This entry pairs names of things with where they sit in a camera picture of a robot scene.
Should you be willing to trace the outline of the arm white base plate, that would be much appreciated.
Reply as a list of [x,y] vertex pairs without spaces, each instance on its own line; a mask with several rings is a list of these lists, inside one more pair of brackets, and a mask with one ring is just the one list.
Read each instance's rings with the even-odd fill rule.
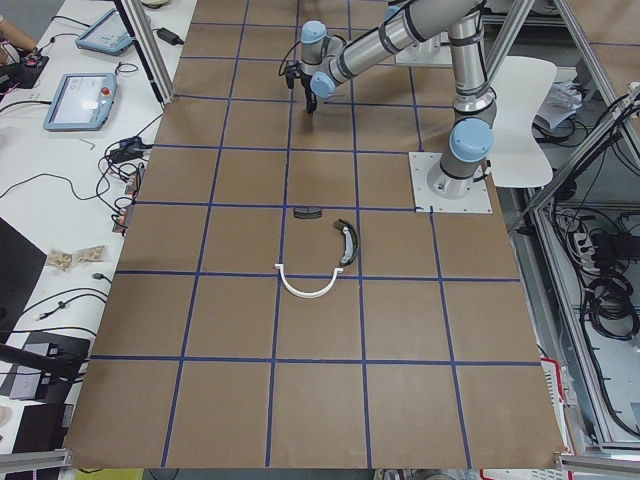
[[403,66],[451,68],[452,57],[446,32],[422,42],[414,43],[395,55],[395,64]]
[[409,164],[418,213],[491,214],[492,206],[482,169],[468,179],[448,177],[440,165],[441,153],[410,152]]

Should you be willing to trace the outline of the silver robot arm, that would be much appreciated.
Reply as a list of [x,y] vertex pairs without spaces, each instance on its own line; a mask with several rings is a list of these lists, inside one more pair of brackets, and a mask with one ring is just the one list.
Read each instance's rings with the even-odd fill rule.
[[353,41],[329,34],[324,23],[306,22],[298,61],[283,61],[279,74],[289,88],[302,85],[306,110],[331,98],[337,87],[391,56],[420,62],[447,47],[455,80],[455,120],[447,150],[427,182],[441,198],[470,192],[476,171],[494,142],[496,95],[484,59],[484,27],[478,1],[391,1],[384,21]]

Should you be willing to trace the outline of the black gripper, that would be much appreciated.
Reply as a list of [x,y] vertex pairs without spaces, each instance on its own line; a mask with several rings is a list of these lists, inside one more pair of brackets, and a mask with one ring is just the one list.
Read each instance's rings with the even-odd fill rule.
[[[294,89],[297,82],[303,83],[305,73],[300,67],[299,61],[287,62],[283,68],[283,76],[288,89]],[[306,112],[314,113],[317,110],[318,101],[316,94],[310,90],[305,90]]]

